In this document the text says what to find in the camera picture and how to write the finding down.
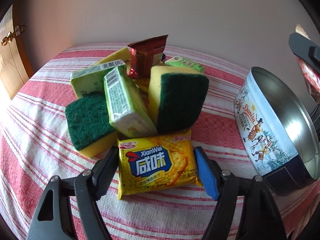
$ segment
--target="screw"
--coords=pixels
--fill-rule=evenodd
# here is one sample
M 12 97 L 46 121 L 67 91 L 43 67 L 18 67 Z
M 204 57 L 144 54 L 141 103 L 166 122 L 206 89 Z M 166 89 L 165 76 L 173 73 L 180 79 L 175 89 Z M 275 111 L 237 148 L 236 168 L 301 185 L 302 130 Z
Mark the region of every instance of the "screw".
M 51 182 L 55 182 L 55 181 L 57 181 L 59 179 L 59 177 L 57 176 L 57 175 L 55 175 L 55 176 L 53 176 L 51 179 L 50 179 L 50 181 Z
M 263 178 L 259 175 L 254 176 L 256 182 L 262 182 Z
M 82 176 L 89 176 L 91 175 L 91 170 L 85 170 L 82 172 Z
M 222 170 L 222 176 L 229 176 L 231 172 L 229 170 Z

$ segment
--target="white wall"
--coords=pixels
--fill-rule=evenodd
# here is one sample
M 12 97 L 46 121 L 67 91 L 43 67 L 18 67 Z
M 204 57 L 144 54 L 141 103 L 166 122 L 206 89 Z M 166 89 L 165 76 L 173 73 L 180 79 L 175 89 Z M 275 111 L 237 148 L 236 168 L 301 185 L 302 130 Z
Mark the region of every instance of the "white wall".
M 266 68 L 315 105 L 288 45 L 297 23 L 320 44 L 298 0 L 21 0 L 20 22 L 36 70 L 70 46 L 170 34 L 168 45 Z

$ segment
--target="wooden door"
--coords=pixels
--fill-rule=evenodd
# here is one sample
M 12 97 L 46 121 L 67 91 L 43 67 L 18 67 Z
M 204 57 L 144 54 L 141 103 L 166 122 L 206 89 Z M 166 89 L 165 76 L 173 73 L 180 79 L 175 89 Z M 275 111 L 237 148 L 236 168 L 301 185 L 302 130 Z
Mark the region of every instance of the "wooden door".
M 15 2 L 0 23 L 0 82 L 10 99 L 34 74 L 23 46 L 23 31 L 19 24 L 18 2 Z

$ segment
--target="red and white striped tablecloth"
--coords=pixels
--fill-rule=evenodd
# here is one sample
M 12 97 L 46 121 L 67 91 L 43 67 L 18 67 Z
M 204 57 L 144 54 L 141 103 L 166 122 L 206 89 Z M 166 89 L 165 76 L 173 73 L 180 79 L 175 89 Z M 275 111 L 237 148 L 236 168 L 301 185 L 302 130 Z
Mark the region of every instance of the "red and white striped tablecloth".
M 122 43 L 69 48 L 45 64 L 12 100 L 0 117 L 0 214 L 19 239 L 26 239 L 37 202 L 50 177 L 77 176 L 97 159 L 79 155 L 71 144 L 65 107 L 76 100 L 69 84 L 73 71 L 93 65 Z M 201 115 L 192 127 L 193 146 L 236 176 L 252 178 L 256 172 L 236 126 L 233 102 L 248 70 L 225 60 L 176 47 L 167 56 L 184 56 L 206 66 L 210 87 Z M 287 233 L 319 192 L 319 184 L 291 194 L 275 196 Z M 116 173 L 106 196 L 98 201 L 113 239 L 201 239 L 216 202 L 193 185 L 127 196 L 117 200 Z M 72 213 L 79 239 L 86 239 L 75 198 Z M 238 197 L 229 239 L 234 239 L 243 197 Z

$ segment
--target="yellow sponge side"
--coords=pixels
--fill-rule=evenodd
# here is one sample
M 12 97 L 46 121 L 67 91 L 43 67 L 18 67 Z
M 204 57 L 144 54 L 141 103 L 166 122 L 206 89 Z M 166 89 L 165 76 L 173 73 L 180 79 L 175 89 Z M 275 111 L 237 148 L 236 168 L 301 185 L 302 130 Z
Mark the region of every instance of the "yellow sponge side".
M 94 65 L 99 65 L 102 63 L 106 63 L 106 62 L 110 62 L 110 61 L 114 61 L 114 60 L 118 60 L 118 59 L 122 59 L 123 61 L 127 61 L 129 60 L 131 57 L 131 53 L 128 50 L 128 48 L 124 47 L 112 54 L 110 54 L 109 56 L 103 58 L 102 60 L 100 60 L 99 62 L 97 62 Z
M 154 124 L 158 123 L 158 109 L 160 105 L 161 96 L 161 76 L 167 73 L 184 73 L 184 74 L 198 74 L 202 75 L 199 71 L 196 71 L 189 67 L 171 67 L 171 66 L 154 66 L 151 68 L 150 84 L 149 84 L 149 105 L 148 111 Z
M 87 158 L 95 157 L 117 143 L 117 134 L 118 132 L 114 131 L 78 152 Z

